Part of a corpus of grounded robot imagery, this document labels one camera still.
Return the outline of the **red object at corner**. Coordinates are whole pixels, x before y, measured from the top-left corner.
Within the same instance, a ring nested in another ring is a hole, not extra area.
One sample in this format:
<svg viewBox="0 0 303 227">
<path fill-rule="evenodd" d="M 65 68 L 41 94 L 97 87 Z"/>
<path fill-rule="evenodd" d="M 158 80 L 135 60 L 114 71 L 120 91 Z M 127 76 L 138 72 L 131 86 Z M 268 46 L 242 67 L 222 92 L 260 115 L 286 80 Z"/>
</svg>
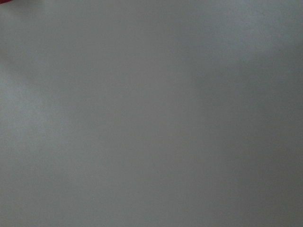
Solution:
<svg viewBox="0 0 303 227">
<path fill-rule="evenodd" d="M 12 0 L 0 0 L 0 4 L 6 3 L 6 2 L 10 2 Z"/>
</svg>

